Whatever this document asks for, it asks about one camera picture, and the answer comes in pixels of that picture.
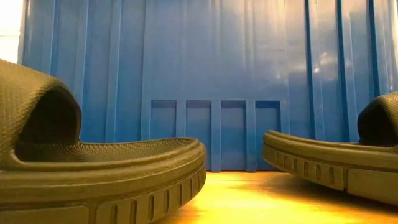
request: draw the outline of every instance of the olive green slide sandal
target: olive green slide sandal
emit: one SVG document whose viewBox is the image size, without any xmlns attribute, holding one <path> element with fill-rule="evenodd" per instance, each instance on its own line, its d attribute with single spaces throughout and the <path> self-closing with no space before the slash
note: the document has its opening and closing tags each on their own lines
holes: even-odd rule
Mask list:
<svg viewBox="0 0 398 224">
<path fill-rule="evenodd" d="M 203 187 L 193 138 L 79 141 L 81 111 L 50 75 L 0 60 L 0 223 L 152 223 Z"/>
<path fill-rule="evenodd" d="M 398 92 L 379 96 L 358 116 L 359 143 L 269 131 L 264 159 L 282 171 L 349 194 L 398 205 Z"/>
</svg>

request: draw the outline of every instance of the textured sandal strap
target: textured sandal strap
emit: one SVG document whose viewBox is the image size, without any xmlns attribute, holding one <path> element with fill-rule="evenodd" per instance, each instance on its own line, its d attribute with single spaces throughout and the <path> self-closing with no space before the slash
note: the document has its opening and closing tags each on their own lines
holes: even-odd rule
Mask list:
<svg viewBox="0 0 398 224">
<path fill-rule="evenodd" d="M 398 145 L 398 92 L 378 96 L 358 116 L 361 143 Z"/>
<path fill-rule="evenodd" d="M 78 141 L 81 111 L 50 75 L 0 60 L 0 166 L 19 141 Z"/>
</svg>

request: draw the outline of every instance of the wooden floor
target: wooden floor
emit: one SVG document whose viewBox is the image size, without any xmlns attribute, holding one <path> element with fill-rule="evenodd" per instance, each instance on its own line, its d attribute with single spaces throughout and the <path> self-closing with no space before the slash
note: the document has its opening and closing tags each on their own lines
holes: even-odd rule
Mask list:
<svg viewBox="0 0 398 224">
<path fill-rule="evenodd" d="M 156 224 L 166 223 L 398 223 L 398 207 L 287 173 L 222 172 L 208 173 L 191 202 Z"/>
</svg>

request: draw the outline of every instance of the blue corrugated panel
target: blue corrugated panel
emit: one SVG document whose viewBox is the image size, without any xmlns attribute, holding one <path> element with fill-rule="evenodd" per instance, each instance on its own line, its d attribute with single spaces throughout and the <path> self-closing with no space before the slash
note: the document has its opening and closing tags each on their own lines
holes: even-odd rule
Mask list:
<svg viewBox="0 0 398 224">
<path fill-rule="evenodd" d="M 269 129 L 357 141 L 398 89 L 389 0 L 28 0 L 22 63 L 63 80 L 81 138 L 192 136 L 209 170 L 273 170 Z"/>
</svg>

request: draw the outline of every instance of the blue plastic wall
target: blue plastic wall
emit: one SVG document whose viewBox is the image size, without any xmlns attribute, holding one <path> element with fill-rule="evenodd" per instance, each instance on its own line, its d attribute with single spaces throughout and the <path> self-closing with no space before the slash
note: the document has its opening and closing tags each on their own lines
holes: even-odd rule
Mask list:
<svg viewBox="0 0 398 224">
<path fill-rule="evenodd" d="M 398 89 L 389 0 L 28 0 L 22 63 L 59 77 L 81 138 L 192 136 L 209 170 L 274 170 L 269 129 L 357 141 Z"/>
</svg>

